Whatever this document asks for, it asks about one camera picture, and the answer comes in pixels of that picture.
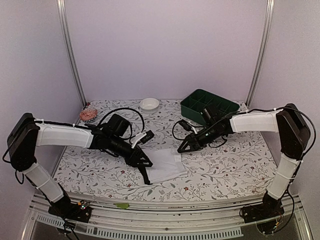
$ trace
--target floral tablecloth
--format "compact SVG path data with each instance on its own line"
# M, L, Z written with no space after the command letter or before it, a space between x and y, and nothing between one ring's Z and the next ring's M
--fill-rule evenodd
M93 101L91 106L98 110L95 123L113 109L130 107L138 110L139 102ZM247 109L243 102L238 104L241 110ZM141 130L141 120L136 113L128 110L117 113L132 122L135 133ZM157 113L143 114L143 117L145 129L155 134L141 146L143 149L179 147L181 142L173 139L171 133L173 124L183 118L179 100L161 100ZM177 137L187 134L180 126L176 127L175 133ZM218 139L214 144L220 143L222 140ZM181 159L188 177L145 185L139 170L126 165L123 158L70 146L66 148L54 178L66 191L98 197L158 202L205 201L261 194L276 171L276 164L260 132L231 134L225 145L185 153Z

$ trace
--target folded cloth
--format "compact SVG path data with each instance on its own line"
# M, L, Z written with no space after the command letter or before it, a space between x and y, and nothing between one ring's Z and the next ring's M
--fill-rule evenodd
M166 148L160 150L144 149L143 151L153 163L152 167L145 168L150 183L158 184L188 176L188 172L181 162L181 155L176 150Z

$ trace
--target robotic arm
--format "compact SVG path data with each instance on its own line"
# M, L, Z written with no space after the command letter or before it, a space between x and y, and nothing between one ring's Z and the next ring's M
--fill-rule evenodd
M218 137L246 131L279 133L281 159L272 183L265 193L262 204L244 207L242 216L246 223L274 217L284 213L281 198L296 177L304 150L310 139L310 129L292 103L274 111L254 111L219 118L214 106L208 106L202 116L207 126L198 133L185 137L178 152L198 151Z
M79 126L49 122L35 119L31 113L25 113L7 139L7 152L16 172L22 172L50 202L50 214L64 219L88 222L91 215L89 203L86 201L71 203L63 188L37 162L36 146L76 146L98 149L115 157L122 156L126 164L140 170L144 183L150 184L146 167L151 167L153 164L137 143L147 142L154 134L151 131L139 133L130 145L121 138L129 126L130 122L117 114L112 115L107 123L98 127L92 124Z

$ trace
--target vent grille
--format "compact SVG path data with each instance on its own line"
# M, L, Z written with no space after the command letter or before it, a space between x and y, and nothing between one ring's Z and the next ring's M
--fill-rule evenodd
M64 225L63 220L41 213L38 213L37 221L56 228L63 228ZM109 240L224 240L243 236L240 227L210 232L163 234L124 232L108 230L101 227L87 226L85 232L79 232L77 230L75 230L75 232Z

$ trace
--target green bin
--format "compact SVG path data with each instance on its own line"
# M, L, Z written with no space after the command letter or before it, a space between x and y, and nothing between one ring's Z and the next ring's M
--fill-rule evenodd
M181 115L200 125L206 125L201 112L206 106L213 104L221 117L236 112L240 108L238 104L223 97L217 96L203 89L197 89L181 101Z

